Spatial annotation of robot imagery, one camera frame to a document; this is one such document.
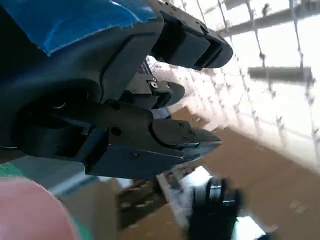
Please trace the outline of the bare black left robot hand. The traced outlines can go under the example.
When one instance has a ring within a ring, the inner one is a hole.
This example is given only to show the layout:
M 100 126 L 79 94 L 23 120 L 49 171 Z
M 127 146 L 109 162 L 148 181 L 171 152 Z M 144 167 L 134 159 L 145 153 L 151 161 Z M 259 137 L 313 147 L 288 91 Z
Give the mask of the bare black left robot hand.
M 185 120 L 155 118 L 182 85 L 146 63 L 192 70 L 228 63 L 232 47 L 159 0 L 3 0 L 0 145 L 79 162 L 91 176 L 149 179 L 221 144 Z

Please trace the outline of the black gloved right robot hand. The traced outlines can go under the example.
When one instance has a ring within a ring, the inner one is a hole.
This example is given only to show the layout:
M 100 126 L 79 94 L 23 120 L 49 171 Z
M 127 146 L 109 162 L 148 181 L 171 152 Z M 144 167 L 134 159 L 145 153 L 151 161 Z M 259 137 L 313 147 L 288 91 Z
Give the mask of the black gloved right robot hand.
M 230 240 L 243 196 L 226 178 L 210 177 L 192 192 L 189 240 Z

